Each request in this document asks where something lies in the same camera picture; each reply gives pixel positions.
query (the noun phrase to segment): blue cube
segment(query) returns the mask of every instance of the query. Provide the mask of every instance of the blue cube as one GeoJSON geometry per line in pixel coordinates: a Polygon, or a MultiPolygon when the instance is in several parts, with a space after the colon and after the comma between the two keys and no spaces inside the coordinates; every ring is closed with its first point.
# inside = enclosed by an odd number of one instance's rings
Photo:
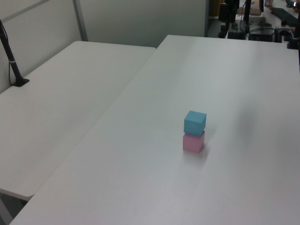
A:
{"type": "Polygon", "coordinates": [[[201,136],[206,126],[206,114],[189,111],[184,119],[184,133],[201,136]]]}

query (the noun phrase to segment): equipment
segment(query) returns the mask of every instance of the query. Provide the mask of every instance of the equipment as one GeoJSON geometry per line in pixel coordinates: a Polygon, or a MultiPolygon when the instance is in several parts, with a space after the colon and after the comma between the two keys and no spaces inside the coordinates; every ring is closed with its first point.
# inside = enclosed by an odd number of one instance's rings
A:
{"type": "Polygon", "coordinates": [[[272,14],[277,16],[280,20],[285,20],[287,25],[290,27],[296,27],[297,18],[295,18],[292,14],[286,12],[283,8],[270,8],[272,14]]]}
{"type": "Polygon", "coordinates": [[[224,3],[220,4],[219,21],[225,23],[225,25],[224,28],[221,27],[221,32],[218,34],[219,38],[225,38],[229,24],[235,23],[235,15],[239,5],[240,0],[225,0],[224,3]]]}
{"type": "MultiPolygon", "coordinates": [[[[245,15],[244,15],[244,21],[246,21],[246,23],[249,23],[250,8],[251,8],[251,0],[246,0],[245,15]]],[[[259,9],[261,12],[263,12],[263,0],[259,0],[259,9]]]]}
{"type": "Polygon", "coordinates": [[[296,2],[293,2],[291,0],[285,0],[285,2],[286,2],[286,7],[288,8],[296,7],[296,2]]]}
{"type": "Polygon", "coordinates": [[[235,29],[235,27],[229,26],[228,29],[228,39],[237,39],[237,40],[245,40],[246,32],[248,32],[248,28],[244,21],[241,23],[237,23],[238,28],[235,29]]]}
{"type": "Polygon", "coordinates": [[[271,27],[251,26],[249,41],[273,42],[273,29],[271,27]]]}
{"type": "MultiPolygon", "coordinates": [[[[296,3],[296,8],[300,9],[300,4],[296,3]]],[[[288,49],[298,49],[298,57],[299,57],[299,66],[300,66],[300,14],[298,14],[298,18],[295,22],[295,30],[292,31],[293,35],[287,44],[288,49]]]]}

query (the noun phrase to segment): floor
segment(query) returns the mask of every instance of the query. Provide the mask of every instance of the floor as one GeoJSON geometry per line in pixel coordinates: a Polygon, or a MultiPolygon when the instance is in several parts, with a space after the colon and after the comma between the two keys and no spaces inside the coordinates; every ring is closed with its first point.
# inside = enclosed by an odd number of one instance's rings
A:
{"type": "Polygon", "coordinates": [[[218,19],[209,19],[208,20],[208,38],[218,38],[218,33],[221,29],[221,22],[218,19]]]}
{"type": "Polygon", "coordinates": [[[26,201],[0,193],[0,225],[9,225],[26,203],[26,201]]]}

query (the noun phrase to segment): desk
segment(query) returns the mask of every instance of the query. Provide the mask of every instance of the desk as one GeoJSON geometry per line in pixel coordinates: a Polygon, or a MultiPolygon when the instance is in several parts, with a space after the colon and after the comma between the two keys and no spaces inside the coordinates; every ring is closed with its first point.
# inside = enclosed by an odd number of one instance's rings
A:
{"type": "Polygon", "coordinates": [[[0,192],[29,200],[155,51],[74,42],[0,95],[0,192]]]}
{"type": "Polygon", "coordinates": [[[168,36],[12,225],[298,225],[299,96],[296,50],[168,36]],[[199,155],[189,110],[207,113],[199,155]]]}

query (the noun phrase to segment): black stand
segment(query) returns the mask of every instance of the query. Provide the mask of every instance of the black stand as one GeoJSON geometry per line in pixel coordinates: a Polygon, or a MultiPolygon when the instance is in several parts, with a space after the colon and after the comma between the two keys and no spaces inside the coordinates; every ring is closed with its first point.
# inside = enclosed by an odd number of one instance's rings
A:
{"type": "Polygon", "coordinates": [[[249,23],[250,8],[251,8],[251,0],[246,0],[245,13],[244,13],[244,21],[246,21],[246,24],[249,23]]]}
{"type": "Polygon", "coordinates": [[[6,52],[6,55],[8,57],[8,61],[11,65],[11,68],[13,69],[13,72],[15,74],[15,83],[12,84],[12,86],[16,87],[22,87],[24,84],[28,83],[28,79],[24,79],[19,71],[19,68],[17,66],[17,63],[15,62],[14,55],[10,49],[9,43],[8,43],[8,38],[6,36],[6,32],[4,30],[3,24],[0,20],[0,39],[3,44],[4,50],[6,52]]]}
{"type": "Polygon", "coordinates": [[[224,3],[220,4],[219,9],[219,21],[225,23],[225,25],[221,25],[221,32],[219,32],[219,38],[225,38],[226,33],[229,31],[230,23],[233,27],[237,27],[235,23],[235,15],[237,9],[239,8],[240,0],[225,0],[224,3]]]}

